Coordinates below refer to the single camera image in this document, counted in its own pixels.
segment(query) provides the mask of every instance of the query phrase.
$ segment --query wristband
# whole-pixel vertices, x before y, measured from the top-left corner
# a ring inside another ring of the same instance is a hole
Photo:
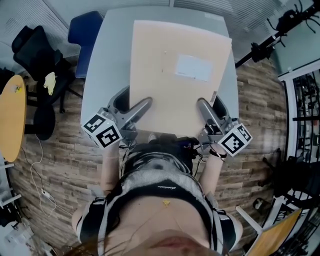
[[[216,152],[214,152],[212,149],[210,149],[209,153],[217,158],[226,158],[227,157],[227,154],[218,154]]]

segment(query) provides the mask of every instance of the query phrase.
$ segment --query white cable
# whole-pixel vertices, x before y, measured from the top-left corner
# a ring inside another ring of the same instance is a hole
[[[37,138],[38,141],[39,141],[39,144],[40,144],[40,147],[41,147],[41,151],[42,151],[41,160],[40,160],[39,162],[34,162],[33,164],[31,164],[30,173],[31,173],[31,178],[32,178],[32,180],[33,180],[33,184],[35,185],[36,191],[38,192],[38,195],[39,195],[40,208],[41,208],[42,212],[44,213],[44,215],[49,218],[49,217],[51,216],[51,214],[53,213],[53,211],[56,209],[57,204],[56,204],[56,200],[54,199],[54,197],[51,196],[51,197],[53,198],[53,200],[54,200],[54,208],[51,210],[50,214],[47,215],[47,214],[45,213],[45,211],[42,209],[41,195],[40,195],[40,193],[39,193],[39,189],[38,189],[38,187],[37,187],[37,184],[36,184],[36,182],[35,182],[34,176],[33,176],[33,174],[32,174],[32,167],[33,167],[33,165],[34,165],[34,164],[40,164],[41,161],[42,161],[42,159],[44,158],[44,150],[43,150],[43,148],[42,148],[41,141],[40,141],[40,139],[39,139],[37,136],[36,136],[36,138]]]

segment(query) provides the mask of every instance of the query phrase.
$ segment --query woman's left arm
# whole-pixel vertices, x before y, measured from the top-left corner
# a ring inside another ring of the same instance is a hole
[[[105,195],[110,193],[119,181],[119,143],[111,145],[102,153],[100,186]]]

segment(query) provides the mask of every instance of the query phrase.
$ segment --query table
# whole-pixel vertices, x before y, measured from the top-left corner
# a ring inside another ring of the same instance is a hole
[[[108,10],[92,51],[81,108],[84,124],[112,96],[130,84],[130,60],[135,20],[178,23],[229,36],[223,17],[197,10],[139,6]],[[231,117],[239,117],[237,75],[232,52],[218,90]]]
[[[25,132],[27,94],[20,75],[14,75],[0,95],[0,151],[8,162],[17,159]]]

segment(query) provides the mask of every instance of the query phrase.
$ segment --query woman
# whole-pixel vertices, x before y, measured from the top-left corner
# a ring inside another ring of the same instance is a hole
[[[175,139],[153,136],[129,151],[119,179],[119,144],[106,149],[101,172],[106,197],[72,217],[81,250],[88,249],[86,244],[91,254],[107,256],[225,255],[231,250],[242,226],[216,209],[213,198],[227,154],[212,144],[199,182],[192,176],[192,154]]]

